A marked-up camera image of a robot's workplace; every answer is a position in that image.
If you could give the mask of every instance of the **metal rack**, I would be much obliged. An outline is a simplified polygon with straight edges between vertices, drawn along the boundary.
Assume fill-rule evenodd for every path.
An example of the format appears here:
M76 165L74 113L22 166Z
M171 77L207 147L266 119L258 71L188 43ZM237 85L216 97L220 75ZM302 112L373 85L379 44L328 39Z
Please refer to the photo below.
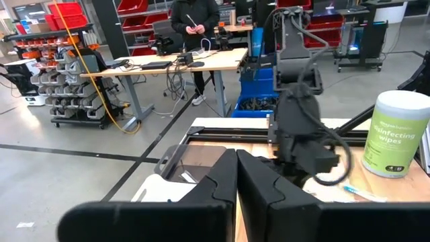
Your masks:
M139 29L139 30L126 30L124 31L124 22L126 21L126 19L132 19L132 18L136 18L136 17L148 17L148 16L152 16L152 15L166 15L165 19L169 18L169 11L171 8L171 5L173 3L173 1L167 1L164 0L164 2L162 3L152 3L152 4L148 4L148 8L146 11L143 12L139 12L139 13L129 13L129 14L119 14L118 13L118 6L116 5L115 1L112 0L115 9L116 9L116 14L117 17L119 19L120 22L118 22L116 25L121 25L121 30L122 30L122 34L124 37L124 41L127 44L127 49L128 49L128 55L132 56L132 55L140 55L140 54L136 54L137 52L135 52L135 50L138 49L147 49L149 52L151 52L151 44L155 41L154 40L154 29L153 28L145 28L145 29ZM127 35L133 35L134 36L134 41L132 44L130 44L130 41L127 41Z
M92 24L84 28L71 30L79 39L79 47L81 50L90 50L88 46L97 45L97 40L91 36L91 33L84 34L83 31L90 30ZM38 48L52 48L55 50L55 57L49 56L37 58L38 62L43 60L54 61L56 65L39 67L41 70L37 75L30 77L31 84L39 87L38 93L45 96L45 105L50 106L49 114L53 117L52 123L58 128L60 123L66 124L85 124L98 126L104 129L110 123L110 119L106 116L106 110L101 102L101 98L97 94L96 88L102 94L107 108L113 116L123 114L123 107L120 107L120 101L116 98L114 91L118 91L118 84L114 84L112 79L98 78L95 80L96 86L92 84L88 78L80 77L80 74L86 73L80 65L79 58L76 54L69 54L69 49L64 45L70 43L51 42L49 38L59 38L68 36L66 30L40 33L40 34L25 34L11 36L9 40L39 40L47 42L37 46L22 46L23 51L33 50Z

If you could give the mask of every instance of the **blue bin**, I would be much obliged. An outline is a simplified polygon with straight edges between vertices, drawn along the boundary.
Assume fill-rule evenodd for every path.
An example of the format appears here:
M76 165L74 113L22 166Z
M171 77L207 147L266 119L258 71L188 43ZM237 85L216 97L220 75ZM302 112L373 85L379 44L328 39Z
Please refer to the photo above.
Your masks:
M272 114L273 110L261 110L261 111L253 111L253 110L239 110L239 104L247 98L250 97L279 97L277 93L270 95L241 95L236 103L236 107L234 107L233 113L231 115L232 118L265 118L268 114Z
M253 28L251 42L252 42L252 56L259 56L260 50L261 50L261 43L263 42L263 28Z
M255 73L252 81L253 72L241 75L241 96L273 95L273 70L272 68L260 69Z

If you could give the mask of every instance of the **small blue object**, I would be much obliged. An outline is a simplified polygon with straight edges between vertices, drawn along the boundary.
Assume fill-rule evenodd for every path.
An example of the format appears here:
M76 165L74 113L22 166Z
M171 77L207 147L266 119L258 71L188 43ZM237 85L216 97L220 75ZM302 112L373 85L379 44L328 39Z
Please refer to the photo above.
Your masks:
M263 42L263 28L253 28L251 42L252 42L252 56L259 56L260 50L261 50L261 43Z

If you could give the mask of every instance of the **yellow cable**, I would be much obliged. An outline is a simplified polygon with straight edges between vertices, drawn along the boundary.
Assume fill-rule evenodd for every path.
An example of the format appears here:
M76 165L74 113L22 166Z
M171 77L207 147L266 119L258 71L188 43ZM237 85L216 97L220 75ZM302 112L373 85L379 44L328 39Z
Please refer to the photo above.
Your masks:
M78 47L76 46L75 40L73 40L72 34L71 34L70 30L69 30L69 27L67 27L67 23L66 23L66 21L65 21L64 17L62 16L62 13L61 13L61 11L60 11L60 8L58 7L58 4L57 4L56 0L53 0L53 2L54 2L54 4L55 4L56 10L58 11L58 14L59 14L59 15L60 15L60 17L61 17L61 21L62 21L62 23L63 23L63 24L64 24L64 26L66 27L67 34L69 35L70 39L72 40L73 47L75 47L75 50L76 50L76 52L77 52L77 53L78 53L78 55L79 55L79 58L81 58L81 61L82 61L83 66L85 67L85 70L87 71L87 73L89 73L89 69L88 69L88 67L87 67L87 64L86 64L86 63L85 63L85 61L83 60L83 58L82 58L82 56L81 56L81 52L79 51ZM95 90L97 91L97 94L99 95L99 97L100 97L100 99L101 99L101 102L103 103L103 106L104 106L104 108L105 108L105 110L106 110L107 115L109 116L110 120L115 124L115 126L117 126L117 127L118 127L122 132L125 132L126 134L136 134L136 133L139 131L140 123L138 122L136 129L135 129L135 130L133 130L132 132L128 132L127 130L124 130L123 128L121 128L121 127L118 125L118 123L115 121L115 118L111 115L111 113L110 113L110 111L109 111L108 107L106 106L105 100L104 100L104 98L103 98L102 94L100 93L100 90L99 90L99 88L97 87L97 84L95 83L94 78L93 78L93 77L90 77L90 79L91 79L91 82L92 82L92 83L93 83L93 85L94 85Z

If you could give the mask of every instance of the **shelving unit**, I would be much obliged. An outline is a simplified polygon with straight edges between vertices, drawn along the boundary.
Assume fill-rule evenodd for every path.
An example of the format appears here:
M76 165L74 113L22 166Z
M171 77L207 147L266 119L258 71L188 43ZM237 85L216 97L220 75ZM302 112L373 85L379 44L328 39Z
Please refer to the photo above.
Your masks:
M94 33L88 32L92 24L83 28L72 29L72 39L78 48L98 47ZM118 84L110 78L98 78L95 85L88 78L80 77L84 73L79 60L69 51L74 49L66 30L40 34L11 36L23 56L35 58L40 72L30 77L30 82L37 85L38 93L45 96L45 105L51 107L51 122L58 128L64 124L83 124L104 129L111 120L98 96L96 88L103 96L106 107L113 117L123 114L119 99L115 95Z
M130 56L155 54L155 51L151 50L151 44L155 40L152 23L168 19L172 3L173 1L166 0L162 3L122 0L119 6L116 6L124 39L129 35L134 37L133 43L128 46Z

